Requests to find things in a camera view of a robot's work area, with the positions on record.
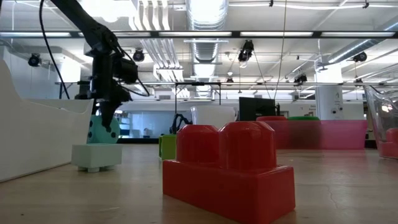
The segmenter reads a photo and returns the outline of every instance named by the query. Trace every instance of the pink translucent panel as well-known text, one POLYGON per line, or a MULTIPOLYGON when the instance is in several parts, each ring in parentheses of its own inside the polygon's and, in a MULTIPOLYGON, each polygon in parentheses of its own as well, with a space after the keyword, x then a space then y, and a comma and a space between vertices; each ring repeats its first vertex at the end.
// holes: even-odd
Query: pink translucent panel
POLYGON ((263 121, 275 130, 277 149, 364 149, 367 122, 263 121))

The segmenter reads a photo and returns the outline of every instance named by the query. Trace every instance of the black monitor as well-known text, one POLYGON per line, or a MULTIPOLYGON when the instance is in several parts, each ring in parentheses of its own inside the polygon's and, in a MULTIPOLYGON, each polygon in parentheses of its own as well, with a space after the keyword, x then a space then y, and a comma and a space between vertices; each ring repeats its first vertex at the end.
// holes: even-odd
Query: black monitor
POLYGON ((260 116, 276 116, 275 100, 239 97, 240 121, 255 121, 260 116))

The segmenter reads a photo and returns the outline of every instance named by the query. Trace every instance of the white column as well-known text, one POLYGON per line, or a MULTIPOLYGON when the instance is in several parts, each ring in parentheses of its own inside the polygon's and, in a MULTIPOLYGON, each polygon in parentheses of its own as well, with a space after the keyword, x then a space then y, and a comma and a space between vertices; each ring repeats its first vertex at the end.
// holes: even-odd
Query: white column
MULTIPOLYGON (((340 64, 329 65, 327 70, 317 67, 315 81, 318 83, 342 83, 340 64)), ((321 120, 344 119, 342 86, 318 86, 315 92, 317 116, 321 120)))

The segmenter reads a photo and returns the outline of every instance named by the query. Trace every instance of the large red lego brick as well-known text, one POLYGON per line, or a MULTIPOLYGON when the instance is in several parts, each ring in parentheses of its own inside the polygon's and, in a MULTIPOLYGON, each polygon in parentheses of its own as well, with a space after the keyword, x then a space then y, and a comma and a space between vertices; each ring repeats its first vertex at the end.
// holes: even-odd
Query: large red lego brick
POLYGON ((295 208, 293 168, 276 164, 274 130, 265 123, 186 126, 177 155, 163 163, 166 195, 240 223, 270 223, 295 208))

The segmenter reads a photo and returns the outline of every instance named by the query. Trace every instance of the clear plastic container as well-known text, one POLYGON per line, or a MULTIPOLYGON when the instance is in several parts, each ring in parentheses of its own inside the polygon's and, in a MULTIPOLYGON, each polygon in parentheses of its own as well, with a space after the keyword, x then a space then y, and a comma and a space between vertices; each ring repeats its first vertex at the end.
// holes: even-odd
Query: clear plastic container
POLYGON ((379 155, 398 159, 398 87, 364 89, 379 155))

